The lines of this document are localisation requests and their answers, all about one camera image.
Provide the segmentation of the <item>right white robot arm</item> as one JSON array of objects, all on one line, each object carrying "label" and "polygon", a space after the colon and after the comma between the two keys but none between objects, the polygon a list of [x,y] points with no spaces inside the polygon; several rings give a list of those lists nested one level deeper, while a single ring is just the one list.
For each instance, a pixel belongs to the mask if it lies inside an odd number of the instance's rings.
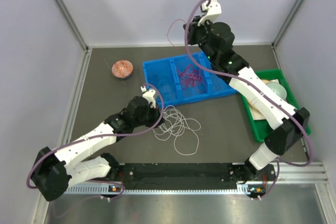
[{"label": "right white robot arm", "polygon": [[238,91],[265,117],[271,132],[244,162],[245,179],[256,180],[264,168],[289,150],[301,138],[310,142],[306,132],[310,113],[297,109],[278,97],[254,72],[249,63],[233,50],[234,35],[226,23],[212,22],[204,16],[191,16],[184,25],[187,54],[197,45],[211,63],[201,69],[217,75]]}]

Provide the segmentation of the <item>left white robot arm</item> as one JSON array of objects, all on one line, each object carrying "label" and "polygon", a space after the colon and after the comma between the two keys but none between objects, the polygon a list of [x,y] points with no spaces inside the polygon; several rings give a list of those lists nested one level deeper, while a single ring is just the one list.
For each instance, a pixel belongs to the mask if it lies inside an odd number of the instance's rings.
[{"label": "left white robot arm", "polygon": [[151,130],[161,125],[164,120],[156,104],[158,96],[154,89],[149,89],[79,139],[53,150],[41,149],[27,183],[33,183],[32,188],[38,189],[46,201],[54,201],[68,188],[82,182],[96,178],[116,179],[119,163],[112,155],[89,157],[125,137],[135,136],[137,127],[145,126]]}]

